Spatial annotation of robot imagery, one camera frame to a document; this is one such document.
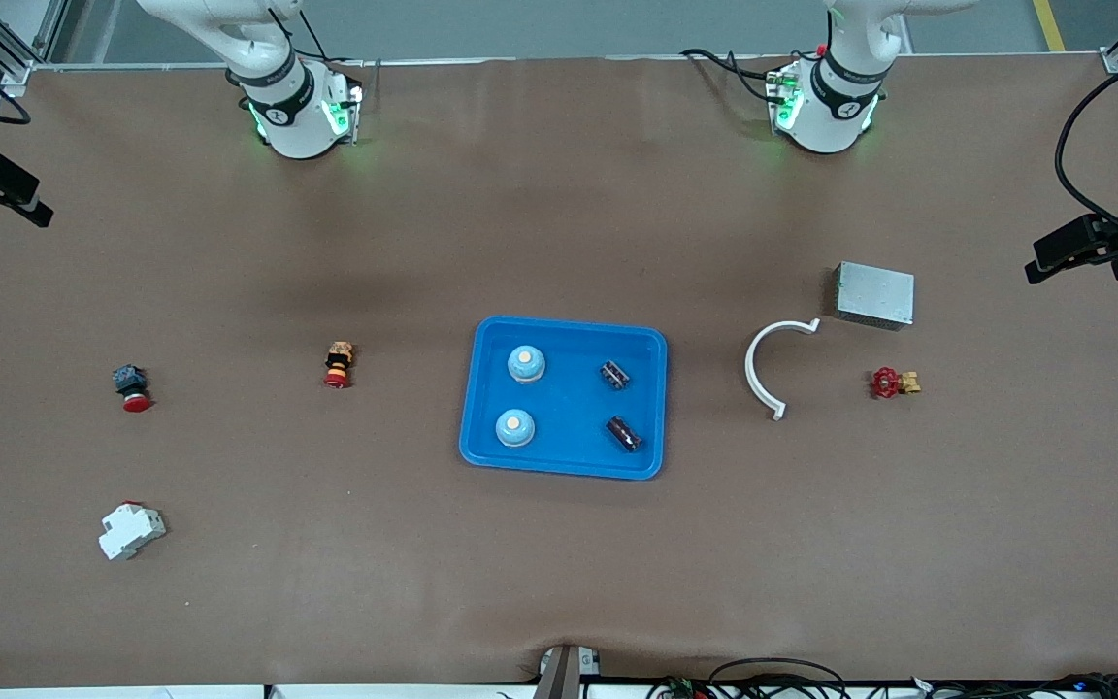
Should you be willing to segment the light blue call bell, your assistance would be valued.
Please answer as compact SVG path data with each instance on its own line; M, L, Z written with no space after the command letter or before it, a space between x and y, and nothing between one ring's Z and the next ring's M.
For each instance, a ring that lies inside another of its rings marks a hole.
M536 423L524 409L506 409L494 424L498 441L506 448L522 448L534 440Z

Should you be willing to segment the grey metal box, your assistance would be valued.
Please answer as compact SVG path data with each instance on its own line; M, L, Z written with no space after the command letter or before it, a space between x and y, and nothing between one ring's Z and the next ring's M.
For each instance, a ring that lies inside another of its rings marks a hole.
M879 330L915 323L915 276L842 261L835 270L835 318Z

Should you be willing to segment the red mushroom emergency stop button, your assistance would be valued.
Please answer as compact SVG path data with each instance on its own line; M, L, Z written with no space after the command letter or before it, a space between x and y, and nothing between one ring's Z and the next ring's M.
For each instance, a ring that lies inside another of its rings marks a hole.
M152 406L146 372L136 363L123 363L113 371L115 393L121 397L121 407L127 413L142 413Z

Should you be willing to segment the brass valve red handwheel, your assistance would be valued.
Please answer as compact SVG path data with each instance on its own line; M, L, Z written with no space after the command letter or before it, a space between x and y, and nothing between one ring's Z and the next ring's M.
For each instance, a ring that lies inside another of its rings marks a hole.
M872 394L878 399L892 399L897 395L915 395L922 390L918 374L915 371L897 371L891 367L881 367L872 376Z

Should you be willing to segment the white curved pipe clamp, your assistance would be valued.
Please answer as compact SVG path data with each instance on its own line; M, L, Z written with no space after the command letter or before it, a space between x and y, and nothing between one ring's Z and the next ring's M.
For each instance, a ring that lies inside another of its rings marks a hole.
M748 384L748 389L757 402L762 403L762 406L771 412L773 421L783 421L788 412L788 403L780 402L776 395L773 395L770 390L767 390L760 380L757 371L757 350L765 338L769 336L776 336L776 333L781 332L794 332L800 333L800 336L816 336L819 332L819 327L822 324L822 319L816 317L808 322L802 321L777 321L773 324L762 327L751 337L748 347L746 347L745 353L742 355L742 375L745 377L746 384Z

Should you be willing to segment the white circuit breaker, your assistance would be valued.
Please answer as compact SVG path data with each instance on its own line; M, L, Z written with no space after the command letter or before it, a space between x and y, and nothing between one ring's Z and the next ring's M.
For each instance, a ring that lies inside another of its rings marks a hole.
M129 560L143 545L167 535L161 513L142 503L124 501L102 517L100 548L110 561Z

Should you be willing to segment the blue plastic tray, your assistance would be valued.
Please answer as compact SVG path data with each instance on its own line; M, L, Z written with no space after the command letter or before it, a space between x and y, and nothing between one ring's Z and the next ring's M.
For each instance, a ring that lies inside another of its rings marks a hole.
M511 379L506 359L531 344L546 359L537 382ZM613 361L631 376L612 390L600 376ZM648 481L661 473L666 443L669 342L650 327L536 317L489 317L479 324L472 355L459 454L477 466L514 472L578 475L613 481ZM536 423L534 440L506 448L494 434L498 416L524 409ZM631 454L607 423L622 416L643 446Z

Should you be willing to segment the red yellow push button switch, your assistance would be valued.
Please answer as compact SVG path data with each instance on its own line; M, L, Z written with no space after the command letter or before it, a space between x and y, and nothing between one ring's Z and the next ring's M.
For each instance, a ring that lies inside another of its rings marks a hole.
M330 344L325 355L323 384L329 388L345 389L351 385L351 368L356 363L356 344L337 341Z

